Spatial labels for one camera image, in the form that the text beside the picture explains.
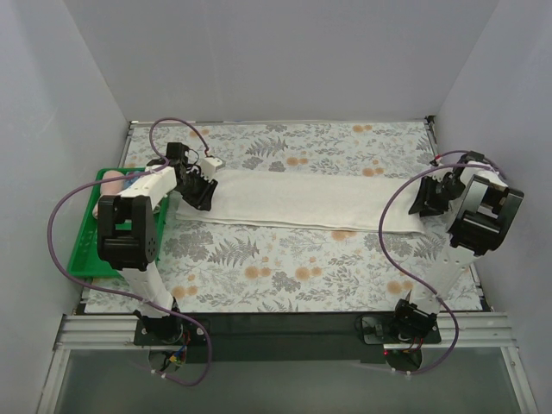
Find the white towel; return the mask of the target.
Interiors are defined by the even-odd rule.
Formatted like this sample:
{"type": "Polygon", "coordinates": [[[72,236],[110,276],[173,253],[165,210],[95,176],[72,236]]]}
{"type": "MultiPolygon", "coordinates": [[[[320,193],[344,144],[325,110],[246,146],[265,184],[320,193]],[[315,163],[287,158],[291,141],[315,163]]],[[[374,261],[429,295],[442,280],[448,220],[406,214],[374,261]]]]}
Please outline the white towel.
{"type": "Polygon", "coordinates": [[[181,202],[179,220],[290,229],[376,232],[404,179],[222,170],[209,211],[181,202]]]}

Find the pink towel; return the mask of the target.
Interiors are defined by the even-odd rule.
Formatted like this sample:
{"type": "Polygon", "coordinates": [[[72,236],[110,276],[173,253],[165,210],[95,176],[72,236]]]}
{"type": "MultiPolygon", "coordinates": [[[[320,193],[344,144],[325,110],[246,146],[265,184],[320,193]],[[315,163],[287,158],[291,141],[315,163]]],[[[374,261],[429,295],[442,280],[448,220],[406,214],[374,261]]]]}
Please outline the pink towel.
{"type": "Polygon", "coordinates": [[[124,188],[125,174],[116,170],[109,170],[103,174],[102,179],[114,179],[115,181],[110,181],[107,183],[102,183],[100,185],[99,197],[104,195],[112,196],[117,195],[124,188]]]}

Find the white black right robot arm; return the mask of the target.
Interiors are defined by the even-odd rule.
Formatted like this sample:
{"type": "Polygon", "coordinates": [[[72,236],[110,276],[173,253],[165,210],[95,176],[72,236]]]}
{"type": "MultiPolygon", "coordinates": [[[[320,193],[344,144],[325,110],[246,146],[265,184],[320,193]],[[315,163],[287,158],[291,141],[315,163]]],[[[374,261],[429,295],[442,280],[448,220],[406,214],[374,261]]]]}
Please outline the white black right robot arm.
{"type": "Polygon", "coordinates": [[[451,167],[440,155],[430,162],[434,170],[421,179],[408,211],[420,217],[449,213],[451,219],[448,240],[432,268],[395,307],[391,332],[400,341],[423,340],[436,330],[442,301],[475,261],[498,249],[524,199],[484,154],[459,154],[451,167]]]}

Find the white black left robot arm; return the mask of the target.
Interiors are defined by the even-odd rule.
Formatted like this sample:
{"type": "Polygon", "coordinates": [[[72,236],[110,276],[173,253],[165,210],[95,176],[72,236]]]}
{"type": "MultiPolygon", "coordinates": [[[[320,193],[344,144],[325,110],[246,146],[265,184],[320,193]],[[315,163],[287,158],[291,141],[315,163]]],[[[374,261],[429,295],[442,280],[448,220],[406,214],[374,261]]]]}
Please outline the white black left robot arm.
{"type": "Polygon", "coordinates": [[[173,344],[184,333],[176,299],[165,288],[156,266],[160,237],[155,207],[172,191],[195,210],[209,211],[223,162],[207,156],[194,164],[190,148],[170,142],[166,155],[150,160],[132,185],[103,194],[97,203],[97,253],[129,285],[141,307],[135,312],[148,334],[173,344]]]}

